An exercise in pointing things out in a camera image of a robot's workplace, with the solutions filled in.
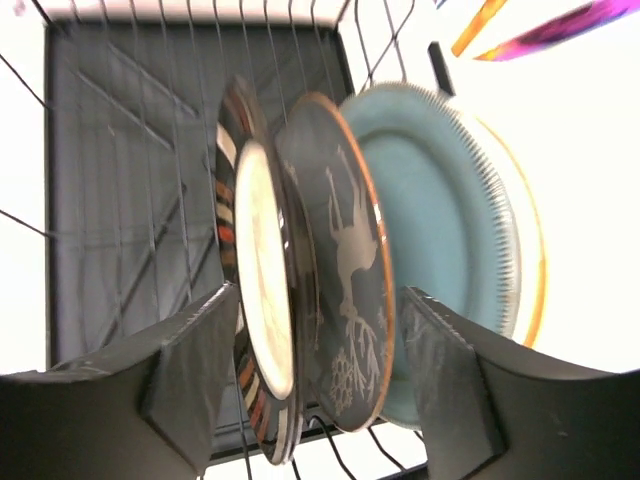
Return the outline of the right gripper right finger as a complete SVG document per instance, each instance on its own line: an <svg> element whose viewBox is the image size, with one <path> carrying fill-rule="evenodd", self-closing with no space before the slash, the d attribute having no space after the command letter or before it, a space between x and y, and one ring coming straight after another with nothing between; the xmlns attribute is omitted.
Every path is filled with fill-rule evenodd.
<svg viewBox="0 0 640 480"><path fill-rule="evenodd" d="M415 287L399 321L431 479L635 479L639 375L524 347Z"/></svg>

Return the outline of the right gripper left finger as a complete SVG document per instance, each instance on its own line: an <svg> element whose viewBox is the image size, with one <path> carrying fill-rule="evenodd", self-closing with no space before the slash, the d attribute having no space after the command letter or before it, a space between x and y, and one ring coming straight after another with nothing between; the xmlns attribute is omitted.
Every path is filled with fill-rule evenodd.
<svg viewBox="0 0 640 480"><path fill-rule="evenodd" d="M53 369L1 379L5 479L193 479L207 468L238 289Z"/></svg>

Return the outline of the cream and yellow plate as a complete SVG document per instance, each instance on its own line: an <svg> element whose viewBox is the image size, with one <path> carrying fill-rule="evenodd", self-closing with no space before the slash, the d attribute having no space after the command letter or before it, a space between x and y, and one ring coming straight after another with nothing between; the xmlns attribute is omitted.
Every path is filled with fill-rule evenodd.
<svg viewBox="0 0 640 480"><path fill-rule="evenodd" d="M512 339L532 348L541 329L548 290L545 239L530 182L505 141L476 116L467 119L494 164L518 231L520 297Z"/></svg>

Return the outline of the blue-grey ceramic plate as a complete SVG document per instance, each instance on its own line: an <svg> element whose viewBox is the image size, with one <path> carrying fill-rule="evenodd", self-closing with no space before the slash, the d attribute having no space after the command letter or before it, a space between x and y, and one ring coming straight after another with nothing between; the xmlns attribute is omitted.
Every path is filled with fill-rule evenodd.
<svg viewBox="0 0 640 480"><path fill-rule="evenodd" d="M379 83L340 107L375 184L394 286L417 287L511 336L521 290L511 202L471 124L410 83Z"/></svg>

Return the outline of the grey reindeer plate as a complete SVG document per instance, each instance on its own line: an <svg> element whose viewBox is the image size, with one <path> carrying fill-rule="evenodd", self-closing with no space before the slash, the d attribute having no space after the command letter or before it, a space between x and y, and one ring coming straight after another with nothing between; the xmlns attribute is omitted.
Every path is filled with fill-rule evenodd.
<svg viewBox="0 0 640 480"><path fill-rule="evenodd" d="M381 413L394 360L395 289L379 196L347 120L319 92L289 112L278 149L315 249L310 386L338 429L357 432Z"/></svg>

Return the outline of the black striped plate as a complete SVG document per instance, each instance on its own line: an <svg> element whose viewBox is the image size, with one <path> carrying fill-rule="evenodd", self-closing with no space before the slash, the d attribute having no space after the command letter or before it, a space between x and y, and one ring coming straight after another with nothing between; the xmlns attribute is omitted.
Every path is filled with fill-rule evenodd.
<svg viewBox="0 0 640 480"><path fill-rule="evenodd" d="M282 465L304 424L306 343L318 311L314 247L295 177L239 76L221 98L215 160L220 263L240 295L235 377L260 450Z"/></svg>

